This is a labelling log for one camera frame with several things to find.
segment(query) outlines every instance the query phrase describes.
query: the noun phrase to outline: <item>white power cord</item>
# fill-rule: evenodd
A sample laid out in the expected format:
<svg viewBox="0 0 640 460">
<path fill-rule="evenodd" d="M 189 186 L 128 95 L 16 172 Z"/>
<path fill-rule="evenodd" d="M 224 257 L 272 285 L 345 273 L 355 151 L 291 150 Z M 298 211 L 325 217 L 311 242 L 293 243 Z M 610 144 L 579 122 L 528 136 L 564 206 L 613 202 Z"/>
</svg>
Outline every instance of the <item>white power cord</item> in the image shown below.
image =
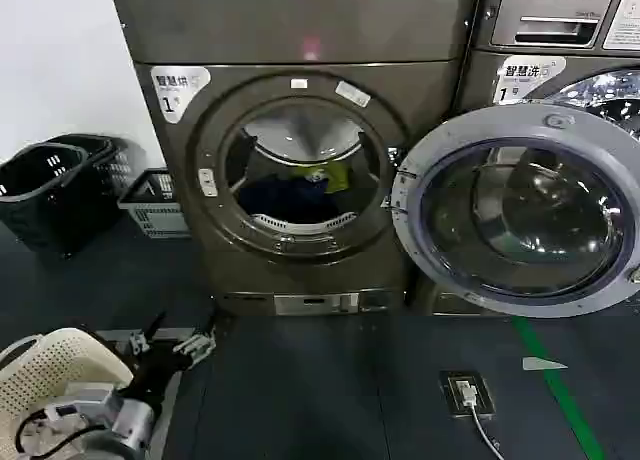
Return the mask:
<svg viewBox="0 0 640 460">
<path fill-rule="evenodd" d="M 498 458 L 498 460 L 504 460 L 502 454 L 493 445 L 491 440 L 489 440 L 489 437 L 487 437 L 487 434 L 485 433 L 484 428 L 482 428 L 482 424 L 480 423 L 480 419 L 478 418 L 478 413 L 476 412 L 476 405 L 478 405 L 478 389 L 475 386 L 469 384 L 469 382 L 467 382 L 466 380 L 458 381 L 456 382 L 456 385 L 458 387 L 458 390 L 462 394 L 462 404 L 466 407 L 469 407 L 469 409 L 471 410 L 473 422 L 476 424 L 476 428 L 480 432 L 482 440 L 484 440 L 484 443 L 487 444 L 487 447 L 489 447 L 491 452 L 495 455 L 496 458 Z"/>
</svg>

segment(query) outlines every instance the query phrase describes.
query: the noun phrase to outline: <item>black cable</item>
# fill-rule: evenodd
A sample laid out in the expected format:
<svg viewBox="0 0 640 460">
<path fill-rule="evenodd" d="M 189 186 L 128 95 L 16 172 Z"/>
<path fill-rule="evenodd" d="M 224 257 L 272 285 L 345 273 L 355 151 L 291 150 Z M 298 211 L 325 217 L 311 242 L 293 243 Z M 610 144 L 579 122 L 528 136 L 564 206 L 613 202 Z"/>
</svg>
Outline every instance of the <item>black cable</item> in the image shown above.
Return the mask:
<svg viewBox="0 0 640 460">
<path fill-rule="evenodd" d="M 22 432 L 24 431 L 25 427 L 29 423 L 33 422 L 34 420 L 44 420 L 46 418 L 47 416 L 44 413 L 44 410 L 37 410 L 22 421 L 22 423 L 18 427 L 18 431 L 16 432 L 16 439 L 15 439 L 15 447 L 18 453 L 25 453 L 24 447 L 22 446 Z M 71 435 L 69 435 L 67 438 L 62 440 L 58 445 L 53 447 L 48 452 L 43 453 L 42 455 L 31 455 L 31 458 L 32 460 L 44 460 L 45 458 L 49 458 L 50 456 L 58 453 L 60 450 L 62 450 L 64 447 L 66 447 L 68 444 L 70 444 L 77 438 L 87 433 L 96 432 L 99 430 L 106 430 L 106 427 L 104 425 L 90 425 L 88 427 L 82 428 L 77 432 L 74 432 Z"/>
<path fill-rule="evenodd" d="M 47 415 L 44 413 L 44 409 L 40 409 L 30 414 L 27 418 L 25 418 L 22 421 L 22 423 L 20 423 L 20 426 L 18 427 L 18 430 L 16 432 L 16 438 L 15 438 L 15 447 L 18 453 L 25 453 L 24 448 L 22 447 L 22 440 L 21 440 L 22 432 L 24 431 L 25 427 L 30 423 L 34 422 L 35 420 L 45 420 L 46 418 L 47 418 Z"/>
</svg>

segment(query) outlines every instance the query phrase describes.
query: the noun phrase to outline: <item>green floor line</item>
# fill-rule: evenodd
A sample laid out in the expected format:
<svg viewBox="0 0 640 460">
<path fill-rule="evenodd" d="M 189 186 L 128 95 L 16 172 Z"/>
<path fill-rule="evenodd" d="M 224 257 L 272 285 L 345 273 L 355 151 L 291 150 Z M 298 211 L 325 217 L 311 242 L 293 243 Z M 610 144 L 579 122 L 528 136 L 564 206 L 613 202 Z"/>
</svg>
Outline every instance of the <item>green floor line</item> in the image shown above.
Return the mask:
<svg viewBox="0 0 640 460">
<path fill-rule="evenodd" d="M 547 350 L 540 342 L 533 327 L 526 318 L 514 317 L 513 325 L 516 327 L 529 353 L 534 357 L 550 360 Z M 558 370 L 544 370 L 542 372 L 549 390 L 555 397 L 565 418 L 569 422 L 573 433 L 576 435 L 582 451 L 589 460 L 602 460 L 605 458 L 604 451 L 598 443 L 595 434 L 584 420 L 575 400 L 569 393 L 569 389 L 562 381 Z"/>
</svg>

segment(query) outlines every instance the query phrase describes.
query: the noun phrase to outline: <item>front-loading washing machine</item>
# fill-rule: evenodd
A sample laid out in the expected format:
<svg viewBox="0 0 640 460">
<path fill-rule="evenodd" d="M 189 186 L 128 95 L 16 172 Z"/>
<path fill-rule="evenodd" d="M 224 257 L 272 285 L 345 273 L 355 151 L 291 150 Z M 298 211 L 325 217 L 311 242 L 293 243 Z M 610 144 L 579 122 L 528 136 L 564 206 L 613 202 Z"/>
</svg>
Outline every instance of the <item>front-loading washing machine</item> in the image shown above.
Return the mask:
<svg viewBox="0 0 640 460">
<path fill-rule="evenodd" d="M 475 0 L 115 0 L 220 305 L 401 305 L 389 193 L 449 112 Z"/>
<path fill-rule="evenodd" d="M 461 115 L 394 183 L 396 228 L 427 275 L 419 309 L 565 317 L 638 292 L 639 9 L 482 1 Z"/>
</svg>

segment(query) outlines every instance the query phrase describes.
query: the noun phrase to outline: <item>label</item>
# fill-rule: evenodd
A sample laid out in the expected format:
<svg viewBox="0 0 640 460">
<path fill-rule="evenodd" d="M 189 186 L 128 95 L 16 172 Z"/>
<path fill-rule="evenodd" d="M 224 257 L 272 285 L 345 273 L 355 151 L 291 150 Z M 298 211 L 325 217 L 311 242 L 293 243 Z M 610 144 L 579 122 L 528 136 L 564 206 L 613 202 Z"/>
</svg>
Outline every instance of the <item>label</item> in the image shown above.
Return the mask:
<svg viewBox="0 0 640 460">
<path fill-rule="evenodd" d="M 498 70 L 493 103 L 518 103 L 540 85 L 561 73 L 567 66 L 564 57 L 512 55 Z"/>
<path fill-rule="evenodd" d="M 307 79 L 306 78 L 292 78 L 291 79 L 291 88 L 307 88 Z"/>
<path fill-rule="evenodd" d="M 341 81 L 338 84 L 336 93 L 362 108 L 366 107 L 369 100 L 371 100 L 370 95 L 367 95 L 362 90 L 357 89 L 345 81 Z"/>
<path fill-rule="evenodd" d="M 178 123 L 193 97 L 211 81 L 211 74 L 204 67 L 162 65 L 151 69 L 151 79 L 164 119 Z"/>
<path fill-rule="evenodd" d="M 218 188 L 216 187 L 216 181 L 213 178 L 213 170 L 210 168 L 201 168 L 198 170 L 198 180 L 200 182 L 200 188 L 205 197 L 217 197 Z"/>
<path fill-rule="evenodd" d="M 640 50 L 640 0 L 620 0 L 602 48 Z"/>
</svg>

